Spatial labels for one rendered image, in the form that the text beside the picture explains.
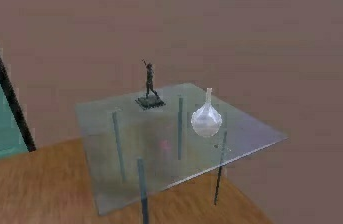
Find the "white round glass vase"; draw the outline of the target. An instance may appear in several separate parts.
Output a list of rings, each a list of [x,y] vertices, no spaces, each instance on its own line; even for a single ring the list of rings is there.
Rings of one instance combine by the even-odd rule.
[[[191,115],[195,133],[201,137],[214,136],[222,125],[221,114],[212,105],[212,88],[206,89],[205,103]]]

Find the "dark figure statuette on base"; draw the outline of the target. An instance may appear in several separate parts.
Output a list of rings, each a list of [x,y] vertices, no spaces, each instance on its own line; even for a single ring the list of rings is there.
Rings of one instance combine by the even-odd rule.
[[[148,110],[156,107],[161,107],[165,105],[165,102],[160,98],[157,91],[154,89],[154,70],[153,64],[147,63],[143,60],[143,63],[146,68],[146,93],[144,97],[139,97],[136,99],[136,102],[143,110]]]

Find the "glass table with dark legs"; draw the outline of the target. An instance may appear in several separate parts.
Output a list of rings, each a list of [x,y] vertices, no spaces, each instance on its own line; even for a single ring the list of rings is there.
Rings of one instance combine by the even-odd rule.
[[[133,203],[135,224],[163,224],[153,218],[151,199],[184,182],[286,139],[286,134],[212,95],[222,125],[212,137],[195,133],[191,115],[205,103],[206,91],[192,84],[157,91],[164,106],[143,110],[144,92],[109,97],[76,107],[92,193],[100,215]]]

